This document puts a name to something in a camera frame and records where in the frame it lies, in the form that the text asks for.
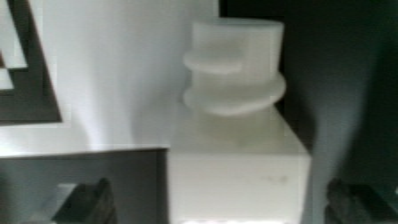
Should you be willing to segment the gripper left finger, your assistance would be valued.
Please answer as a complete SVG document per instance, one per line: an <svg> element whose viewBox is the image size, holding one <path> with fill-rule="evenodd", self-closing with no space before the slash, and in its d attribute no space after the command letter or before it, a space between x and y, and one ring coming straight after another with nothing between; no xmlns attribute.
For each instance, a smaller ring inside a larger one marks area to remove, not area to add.
<svg viewBox="0 0 398 224"><path fill-rule="evenodd" d="M34 214L37 224L117 224L112 185L106 178L96 183L60 184L57 193Z"/></svg>

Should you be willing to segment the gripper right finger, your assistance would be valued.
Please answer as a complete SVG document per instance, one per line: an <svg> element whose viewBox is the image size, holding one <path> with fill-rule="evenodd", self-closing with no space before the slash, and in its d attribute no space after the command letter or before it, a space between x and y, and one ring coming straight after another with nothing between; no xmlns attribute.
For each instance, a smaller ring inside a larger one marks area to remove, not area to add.
<svg viewBox="0 0 398 224"><path fill-rule="evenodd" d="M398 224L398 191L391 186L334 179L327 201L325 224Z"/></svg>

